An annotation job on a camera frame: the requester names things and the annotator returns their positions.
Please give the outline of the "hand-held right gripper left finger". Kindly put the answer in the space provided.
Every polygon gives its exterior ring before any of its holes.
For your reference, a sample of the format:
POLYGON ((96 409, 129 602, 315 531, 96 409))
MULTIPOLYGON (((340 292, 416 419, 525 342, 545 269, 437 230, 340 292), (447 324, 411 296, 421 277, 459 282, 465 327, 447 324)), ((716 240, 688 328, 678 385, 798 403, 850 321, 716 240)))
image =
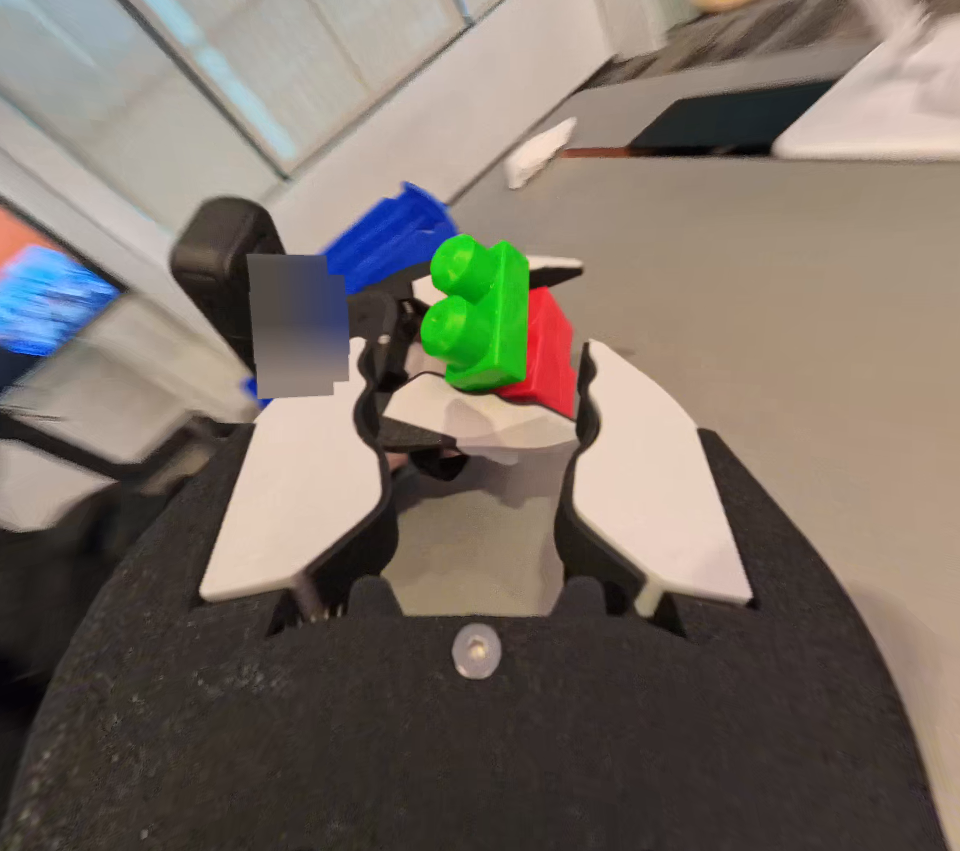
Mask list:
POLYGON ((347 380, 259 414, 198 594, 218 604, 287 591, 306 618, 345 608, 399 544, 378 441, 375 346, 349 341, 347 380))

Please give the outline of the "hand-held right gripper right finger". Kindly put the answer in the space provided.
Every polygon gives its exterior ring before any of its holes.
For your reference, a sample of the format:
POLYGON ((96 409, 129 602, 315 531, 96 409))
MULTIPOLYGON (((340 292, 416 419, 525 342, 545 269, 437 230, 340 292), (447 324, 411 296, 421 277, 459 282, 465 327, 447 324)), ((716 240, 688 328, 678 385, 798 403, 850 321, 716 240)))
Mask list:
POLYGON ((690 414, 612 347, 582 346, 577 445, 558 497, 565 584, 598 587, 608 617, 667 599, 746 608, 754 591, 690 414))

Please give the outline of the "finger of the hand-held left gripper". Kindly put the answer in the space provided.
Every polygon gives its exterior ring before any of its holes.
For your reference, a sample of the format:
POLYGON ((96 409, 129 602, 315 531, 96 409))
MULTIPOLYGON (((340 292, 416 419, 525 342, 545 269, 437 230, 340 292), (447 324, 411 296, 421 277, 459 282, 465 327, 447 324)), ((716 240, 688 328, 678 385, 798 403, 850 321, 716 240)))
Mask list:
POLYGON ((584 274, 582 260, 573 257, 527 255, 529 289, 552 289, 584 274))
POLYGON ((379 440, 397 453, 520 454, 574 445, 577 435, 573 420, 550 408, 463 392, 442 375, 423 372, 390 395, 380 415, 379 440))

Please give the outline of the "red mega block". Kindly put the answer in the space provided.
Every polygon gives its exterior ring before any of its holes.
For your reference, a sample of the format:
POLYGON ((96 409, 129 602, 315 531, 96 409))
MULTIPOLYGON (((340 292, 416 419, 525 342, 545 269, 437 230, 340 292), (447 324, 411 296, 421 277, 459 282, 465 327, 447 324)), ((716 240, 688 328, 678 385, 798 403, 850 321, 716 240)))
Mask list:
POLYGON ((572 419, 577 392, 577 373, 571 363, 573 329, 550 289, 530 291, 528 325, 526 377, 494 393, 572 419))

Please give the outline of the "green mega block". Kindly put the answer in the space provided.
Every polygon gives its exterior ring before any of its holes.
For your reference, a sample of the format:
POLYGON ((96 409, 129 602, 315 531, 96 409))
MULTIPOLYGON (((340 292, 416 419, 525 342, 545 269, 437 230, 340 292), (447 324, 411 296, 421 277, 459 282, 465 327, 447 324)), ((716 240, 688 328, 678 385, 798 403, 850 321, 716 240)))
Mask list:
POLYGON ((487 247, 466 233, 450 237, 430 262, 443 297, 420 325, 427 355, 464 392, 488 392, 526 379, 530 266, 510 242, 487 247))

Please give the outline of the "white crumpled tissue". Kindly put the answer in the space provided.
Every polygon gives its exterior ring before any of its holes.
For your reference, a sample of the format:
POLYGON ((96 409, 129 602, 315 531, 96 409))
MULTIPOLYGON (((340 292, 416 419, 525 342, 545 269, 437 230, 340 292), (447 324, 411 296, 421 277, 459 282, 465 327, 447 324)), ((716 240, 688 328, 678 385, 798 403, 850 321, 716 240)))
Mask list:
POLYGON ((578 120, 571 116, 517 145, 503 161, 506 186, 510 191, 523 189, 570 144, 578 120))

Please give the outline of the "black monitor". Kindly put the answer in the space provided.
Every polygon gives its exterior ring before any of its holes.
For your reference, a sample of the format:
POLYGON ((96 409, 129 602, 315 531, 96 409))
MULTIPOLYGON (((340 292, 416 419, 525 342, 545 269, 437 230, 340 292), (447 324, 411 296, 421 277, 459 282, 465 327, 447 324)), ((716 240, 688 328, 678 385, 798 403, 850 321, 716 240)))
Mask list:
POLYGON ((21 383, 103 317, 125 282, 1 203, 1 390, 21 383))

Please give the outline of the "black phone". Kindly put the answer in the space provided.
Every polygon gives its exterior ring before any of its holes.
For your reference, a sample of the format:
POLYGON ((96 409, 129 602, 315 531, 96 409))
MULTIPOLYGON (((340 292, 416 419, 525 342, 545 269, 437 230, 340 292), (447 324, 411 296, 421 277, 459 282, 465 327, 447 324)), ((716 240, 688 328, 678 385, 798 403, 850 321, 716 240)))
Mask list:
POLYGON ((629 142, 631 156, 767 157, 775 141, 836 83, 803 81, 676 100, 629 142))

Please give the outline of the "large window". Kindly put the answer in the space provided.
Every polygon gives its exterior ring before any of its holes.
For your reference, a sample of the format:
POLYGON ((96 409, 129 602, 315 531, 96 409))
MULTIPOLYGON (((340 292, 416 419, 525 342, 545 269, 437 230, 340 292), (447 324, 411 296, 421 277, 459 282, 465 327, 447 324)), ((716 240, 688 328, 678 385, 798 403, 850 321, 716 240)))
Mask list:
POLYGON ((130 192, 190 92, 285 176, 503 1, 2 0, 2 87, 130 192))

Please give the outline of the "white board stand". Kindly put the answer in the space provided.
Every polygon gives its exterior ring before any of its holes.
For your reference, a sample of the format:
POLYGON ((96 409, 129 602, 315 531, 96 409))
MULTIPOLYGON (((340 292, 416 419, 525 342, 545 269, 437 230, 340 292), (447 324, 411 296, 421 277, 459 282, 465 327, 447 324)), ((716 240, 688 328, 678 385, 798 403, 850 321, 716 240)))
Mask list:
POLYGON ((786 160, 959 161, 959 17, 853 0, 879 44, 773 143, 786 160))

